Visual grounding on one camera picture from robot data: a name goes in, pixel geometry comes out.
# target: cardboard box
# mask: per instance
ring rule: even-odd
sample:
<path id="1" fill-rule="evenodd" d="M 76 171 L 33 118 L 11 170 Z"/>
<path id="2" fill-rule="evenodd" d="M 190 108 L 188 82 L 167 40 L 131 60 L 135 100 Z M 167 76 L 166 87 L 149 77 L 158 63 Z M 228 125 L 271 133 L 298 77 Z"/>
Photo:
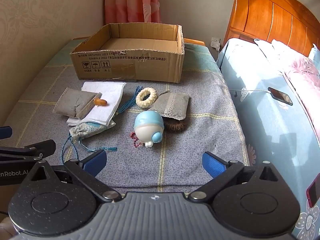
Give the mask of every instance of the cardboard box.
<path id="1" fill-rule="evenodd" d="M 107 24 L 70 55 L 80 79 L 179 83 L 184 58 L 182 27 Z"/>

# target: blue gripper pad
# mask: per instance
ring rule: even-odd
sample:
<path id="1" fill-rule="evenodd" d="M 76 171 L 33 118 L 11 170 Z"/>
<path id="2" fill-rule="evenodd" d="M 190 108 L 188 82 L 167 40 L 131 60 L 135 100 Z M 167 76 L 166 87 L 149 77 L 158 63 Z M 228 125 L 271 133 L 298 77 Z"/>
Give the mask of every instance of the blue gripper pad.
<path id="1" fill-rule="evenodd" d="M 215 178 L 228 168 L 228 163 L 212 153 L 205 152 L 202 155 L 202 166 L 211 177 Z"/>
<path id="2" fill-rule="evenodd" d="M 107 154 L 105 151 L 93 154 L 93 157 L 85 158 L 81 162 L 83 163 L 83 169 L 92 176 L 97 176 L 100 171 L 107 164 Z"/>
<path id="3" fill-rule="evenodd" d="M 12 129 L 10 126 L 0 127 L 0 140 L 10 138 L 12 135 Z"/>

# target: white beaded bracelet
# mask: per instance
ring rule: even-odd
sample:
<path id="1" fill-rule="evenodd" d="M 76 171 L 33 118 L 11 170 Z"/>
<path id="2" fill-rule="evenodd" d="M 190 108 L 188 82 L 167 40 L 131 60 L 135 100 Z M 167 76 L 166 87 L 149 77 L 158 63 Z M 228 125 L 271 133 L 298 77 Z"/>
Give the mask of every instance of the white beaded bracelet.
<path id="1" fill-rule="evenodd" d="M 136 97 L 136 104 L 141 108 L 151 106 L 157 99 L 157 92 L 153 88 L 144 88 Z"/>

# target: fragile symbol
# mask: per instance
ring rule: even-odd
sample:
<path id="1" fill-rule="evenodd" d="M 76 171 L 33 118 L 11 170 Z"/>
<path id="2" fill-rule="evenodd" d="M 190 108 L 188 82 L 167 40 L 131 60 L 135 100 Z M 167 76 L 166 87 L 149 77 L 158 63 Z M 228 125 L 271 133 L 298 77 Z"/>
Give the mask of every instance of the fragile symbol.
<path id="1" fill-rule="evenodd" d="M 103 68 L 110 68 L 110 62 L 108 60 L 101 61 L 101 65 Z"/>
<path id="2" fill-rule="evenodd" d="M 91 68 L 89 61 L 82 62 L 82 65 L 83 65 L 83 68 Z"/>
<path id="3" fill-rule="evenodd" d="M 91 65 L 92 65 L 92 68 L 100 68 L 100 62 L 98 61 L 92 61 Z"/>

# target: wall outlet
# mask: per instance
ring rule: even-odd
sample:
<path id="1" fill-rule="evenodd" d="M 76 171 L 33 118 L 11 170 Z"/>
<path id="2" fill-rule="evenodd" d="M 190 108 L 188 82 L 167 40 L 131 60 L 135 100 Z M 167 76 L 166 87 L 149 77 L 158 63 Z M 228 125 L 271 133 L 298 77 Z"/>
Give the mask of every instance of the wall outlet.
<path id="1" fill-rule="evenodd" d="M 221 39 L 215 38 L 215 37 L 212 37 L 212 38 L 211 38 L 211 41 L 214 41 L 214 42 L 220 42 L 220 40 L 221 40 Z"/>

